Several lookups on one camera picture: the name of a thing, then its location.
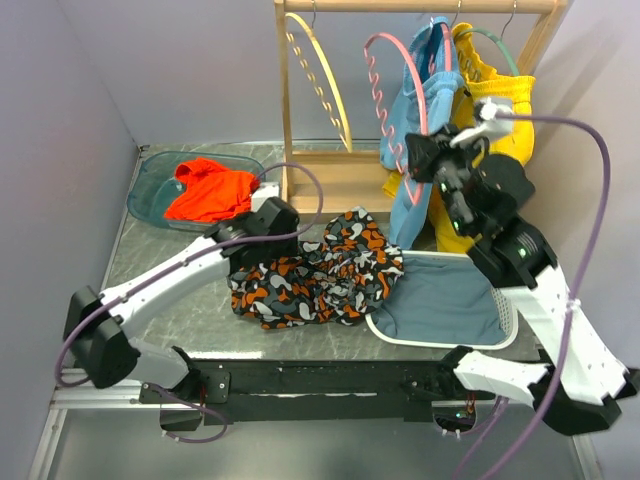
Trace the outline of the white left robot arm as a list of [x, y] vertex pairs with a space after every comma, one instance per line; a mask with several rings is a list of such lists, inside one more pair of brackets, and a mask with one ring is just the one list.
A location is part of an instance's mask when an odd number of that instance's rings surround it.
[[141, 340], [144, 327], [187, 295], [242, 268], [293, 254], [299, 215], [278, 197], [257, 211], [209, 227], [187, 248], [123, 284], [70, 299], [64, 347], [98, 389], [132, 379], [157, 384], [174, 400], [198, 392], [200, 375], [179, 347]]

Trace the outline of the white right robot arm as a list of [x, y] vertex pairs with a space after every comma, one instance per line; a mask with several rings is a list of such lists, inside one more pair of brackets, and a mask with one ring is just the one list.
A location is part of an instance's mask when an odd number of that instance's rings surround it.
[[447, 354], [440, 391], [460, 398], [481, 391], [523, 403], [554, 431], [574, 436], [609, 429], [619, 400], [639, 393], [639, 371], [606, 347], [571, 299], [557, 256], [518, 211], [534, 185], [518, 160], [488, 150], [489, 139], [453, 125], [433, 135], [409, 133], [407, 172], [438, 192], [456, 232], [475, 238], [467, 254], [491, 286], [529, 324], [546, 363], [494, 358], [469, 346]]

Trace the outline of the camouflage patterned shorts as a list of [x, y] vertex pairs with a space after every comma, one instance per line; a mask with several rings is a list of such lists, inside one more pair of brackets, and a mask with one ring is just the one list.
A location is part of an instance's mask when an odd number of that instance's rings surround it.
[[232, 274], [231, 309], [265, 330], [355, 326], [382, 306], [403, 275], [402, 250], [355, 207], [326, 225], [321, 242], [300, 241], [292, 257]]

